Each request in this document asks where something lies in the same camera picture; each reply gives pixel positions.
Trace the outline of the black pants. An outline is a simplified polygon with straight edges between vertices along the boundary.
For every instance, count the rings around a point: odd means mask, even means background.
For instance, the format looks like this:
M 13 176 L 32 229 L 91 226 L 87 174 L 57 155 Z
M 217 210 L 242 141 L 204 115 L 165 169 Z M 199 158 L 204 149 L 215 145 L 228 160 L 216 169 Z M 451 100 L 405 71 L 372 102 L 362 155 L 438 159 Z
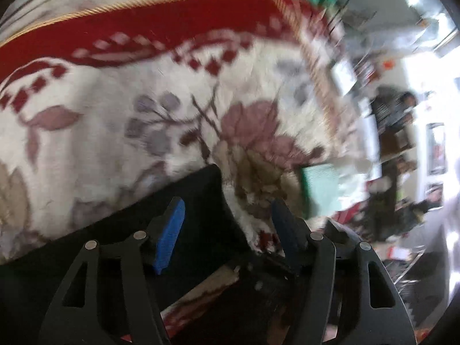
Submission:
M 3 344 L 262 344 L 263 317 L 240 282 L 183 333 L 161 309 L 250 249 L 210 165 L 1 267 Z

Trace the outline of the red white floral blanket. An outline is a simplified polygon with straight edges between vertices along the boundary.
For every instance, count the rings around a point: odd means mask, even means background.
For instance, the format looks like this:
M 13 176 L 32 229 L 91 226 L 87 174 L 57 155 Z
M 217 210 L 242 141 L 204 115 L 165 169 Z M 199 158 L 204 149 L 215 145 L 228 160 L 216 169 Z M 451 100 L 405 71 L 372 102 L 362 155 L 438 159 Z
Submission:
M 169 304 L 271 244 L 296 169 L 360 154 L 327 76 L 339 36 L 307 0 L 144 0 L 1 42 L 1 342 L 35 344 L 83 243 L 125 239 L 180 196 Z

